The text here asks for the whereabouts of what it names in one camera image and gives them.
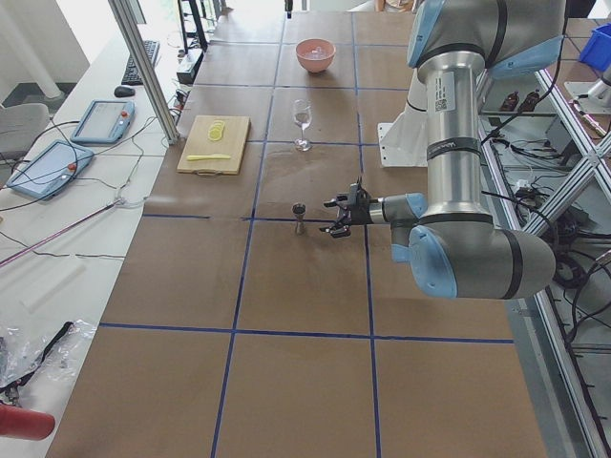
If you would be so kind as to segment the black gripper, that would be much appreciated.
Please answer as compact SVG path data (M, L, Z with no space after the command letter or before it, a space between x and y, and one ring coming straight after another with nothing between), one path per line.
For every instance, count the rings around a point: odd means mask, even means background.
M351 225L383 223L383 199L373 198L360 182L352 183L349 186L348 194L338 194L324 201L323 205L325 207L347 207ZM341 221L320 227L319 230L333 238L350 236L350 225Z

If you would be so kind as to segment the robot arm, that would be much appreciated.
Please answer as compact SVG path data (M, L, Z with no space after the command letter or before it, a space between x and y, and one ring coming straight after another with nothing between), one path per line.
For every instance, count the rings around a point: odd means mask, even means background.
M427 1L417 11L408 63L427 97L426 194L373 198L359 183L331 201L334 238L388 224L391 254L433 297L522 299L556 269L539 237L498 229L482 206L476 81L534 73L560 55L562 1Z

